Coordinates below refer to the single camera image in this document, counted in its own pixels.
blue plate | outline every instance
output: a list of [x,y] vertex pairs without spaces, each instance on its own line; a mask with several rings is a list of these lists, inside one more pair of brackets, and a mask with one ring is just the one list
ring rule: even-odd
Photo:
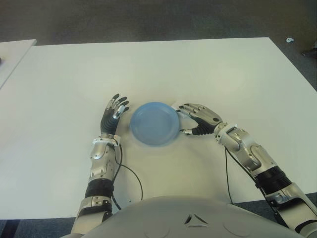
[[146,103],[132,115],[130,128],[141,142],[152,146],[164,145],[178,134],[179,119],[176,111],[164,103]]

white tabletop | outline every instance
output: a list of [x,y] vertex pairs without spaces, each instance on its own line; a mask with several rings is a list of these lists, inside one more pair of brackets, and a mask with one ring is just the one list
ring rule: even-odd
[[[179,135],[156,148],[133,138],[131,115],[151,101],[210,107],[248,131],[305,193],[317,190],[317,93],[269,38],[35,46],[0,90],[0,219],[76,215],[92,140],[116,93],[131,102],[117,134],[144,198],[228,201],[224,148],[213,136]],[[229,180],[234,202],[263,199],[231,160]],[[140,199],[124,168],[114,194],[122,207]]]
[[0,42],[0,89],[36,40]]

gray carpet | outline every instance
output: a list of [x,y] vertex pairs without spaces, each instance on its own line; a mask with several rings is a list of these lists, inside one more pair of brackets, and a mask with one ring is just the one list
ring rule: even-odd
[[[317,39],[316,9],[316,0],[0,0],[0,42],[37,39],[38,45],[51,45],[270,37],[317,90],[316,59],[301,55]],[[295,42],[286,43],[287,36]],[[317,194],[309,197],[316,204]],[[237,206],[274,220],[265,201]],[[22,220],[15,237],[58,238],[70,232],[73,221]],[[4,225],[0,220],[0,234]]]

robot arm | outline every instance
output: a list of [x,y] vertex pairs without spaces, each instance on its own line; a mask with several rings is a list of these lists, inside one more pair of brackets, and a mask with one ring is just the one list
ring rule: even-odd
[[120,116],[129,109],[127,98],[117,100],[118,97],[116,94],[107,104],[101,120],[101,135],[93,140],[88,186],[69,237],[84,235],[112,216],[114,148],[120,145],[120,137],[115,132]]
[[304,237],[317,235],[317,208],[245,130],[236,124],[224,123],[216,113],[202,105],[184,104],[177,111],[198,123],[194,129],[181,130],[184,134],[214,133],[216,141],[236,156],[264,193],[280,223]]

wire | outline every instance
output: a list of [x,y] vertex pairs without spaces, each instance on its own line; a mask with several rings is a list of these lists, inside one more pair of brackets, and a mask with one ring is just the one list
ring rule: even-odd
[[[142,187],[142,183],[141,183],[139,177],[136,175],[136,173],[135,173],[132,169],[130,169],[130,168],[127,167],[126,165],[123,165],[123,164],[122,164],[123,152],[122,152],[122,146],[121,146],[121,144],[119,145],[119,147],[120,147],[120,163],[117,161],[116,156],[114,156],[115,162],[119,165],[119,167],[118,167],[118,169],[117,169],[117,171],[116,171],[116,173],[115,173],[115,175],[114,175],[114,177],[113,177],[112,182],[114,183],[114,181],[115,181],[115,179],[116,179],[116,177],[117,177],[117,175],[118,175],[118,172],[119,172],[121,166],[122,166],[122,167],[125,167],[126,169],[128,169],[129,171],[131,171],[131,172],[135,175],[135,177],[137,178],[137,180],[138,180],[138,182],[139,182],[139,184],[140,184],[140,188],[141,188],[141,201],[142,201],[142,200],[143,200],[143,187]],[[111,194],[111,197],[112,197],[113,202],[114,202],[114,204],[116,205],[116,207],[117,207],[119,210],[121,210],[121,207],[119,206],[119,204],[118,204],[117,201],[115,200],[113,193]]]
[[121,167],[121,164],[122,164],[122,149],[121,149],[121,144],[120,144],[119,146],[120,146],[120,164],[119,164],[119,167],[118,167],[117,171],[115,172],[115,175],[114,175],[114,177],[113,177],[113,179],[112,179],[112,183],[114,183],[115,178],[117,177],[117,175],[118,175],[118,173],[119,173],[119,170],[120,170],[120,167]]
[[228,179],[228,158],[227,158],[227,148],[226,148],[226,147],[224,148],[224,154],[226,155],[226,175],[227,175],[228,194],[229,194],[230,202],[231,202],[231,204],[233,204],[232,198],[231,198],[231,194],[230,194],[230,188],[229,188],[229,179]]
[[272,208],[271,204],[269,203],[269,201],[266,199],[265,197],[265,193],[263,191],[263,189],[261,187],[258,186],[258,183],[257,181],[252,177],[251,174],[249,174],[249,172],[239,163],[239,161],[236,160],[236,158],[233,157],[233,155],[230,153],[230,151],[227,149],[227,147],[224,147],[225,148],[225,151],[229,153],[229,155],[231,156],[231,158],[244,170],[244,172],[247,173],[247,175],[253,180],[253,182],[256,184],[256,187],[261,191],[265,201],[267,202],[268,206],[270,207],[270,209],[273,211],[273,213],[275,213],[275,210]]
[[121,207],[120,207],[119,204],[117,203],[117,200],[114,198],[113,193],[111,194],[111,198],[112,198],[112,200],[113,200],[115,206],[118,208],[118,210],[121,210]]

